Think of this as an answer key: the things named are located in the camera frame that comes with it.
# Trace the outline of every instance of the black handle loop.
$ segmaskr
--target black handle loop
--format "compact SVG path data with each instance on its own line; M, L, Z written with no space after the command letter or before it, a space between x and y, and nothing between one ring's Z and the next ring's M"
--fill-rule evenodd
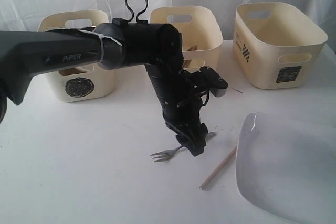
M148 7L148 0L145 0L145 2L146 2L146 7L142 10L142 11L140 11L140 12L138 12L138 14L137 14L137 23L139 23L139 16L141 15L141 14L143 14L146 10L147 10L147 7ZM127 3L127 0L125 0L125 4L126 4L126 7L127 7L127 9L131 12L131 14L132 14L132 17L129 19L129 20L127 20L127 22L130 22L130 21L132 21L133 20L133 18L134 18L134 11L133 11L133 9L128 5L128 3Z

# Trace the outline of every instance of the cream plastic bin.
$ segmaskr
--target cream plastic bin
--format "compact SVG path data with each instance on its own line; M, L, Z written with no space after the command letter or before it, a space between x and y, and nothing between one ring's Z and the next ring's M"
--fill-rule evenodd
M187 15L189 22L169 22L171 17ZM191 60L189 72L202 66L217 68L222 50L223 35L213 13L201 6L162 7L151 13L152 23L171 23L182 34L184 60ZM187 51L197 45L197 51Z
M280 2L237 7L233 54L261 89L304 83L327 34L296 7Z
M105 12L100 10L81 10L51 15L41 22L38 31L65 28L66 21L79 19L89 19L93 26L109 22ZM115 86L114 76L114 70L105 70L98 64L46 74L53 93L59 100L64 102L93 99L111 93Z

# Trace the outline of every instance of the storage bin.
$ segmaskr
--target storage bin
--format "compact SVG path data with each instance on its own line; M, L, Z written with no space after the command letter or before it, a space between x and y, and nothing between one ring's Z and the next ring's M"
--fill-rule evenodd
M66 21L79 19L89 19L93 26L109 22L105 12L81 10L51 15L41 22L38 31L65 28ZM103 97L111 93L115 86L115 71L105 70L98 64L51 72L46 77L55 96L64 102Z
M303 84L327 39L319 26L290 4L237 7L233 54L249 82L258 88Z
M179 17L183 16L190 17L190 21L179 22ZM217 68L223 35L209 9L201 6L162 7L151 13L151 22L171 23L182 34L184 60L191 60L186 70L194 72L202 66ZM197 51L188 51L195 45Z

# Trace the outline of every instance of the black circular sticker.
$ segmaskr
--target black circular sticker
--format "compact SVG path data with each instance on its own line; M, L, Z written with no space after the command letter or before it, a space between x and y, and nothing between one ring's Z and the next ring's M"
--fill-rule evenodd
M92 93L95 85L90 79L78 77L67 81L65 84L65 92L71 97L85 97Z

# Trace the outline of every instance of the chopstick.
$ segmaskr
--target chopstick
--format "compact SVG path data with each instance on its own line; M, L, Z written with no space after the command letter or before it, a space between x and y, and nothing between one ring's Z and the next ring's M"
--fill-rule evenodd
M223 159L223 161L214 169L214 171L210 174L210 176L203 182L203 184L199 187L201 190L204 190L205 187L216 177L219 171L229 162L229 160L236 154L237 145L234 149Z

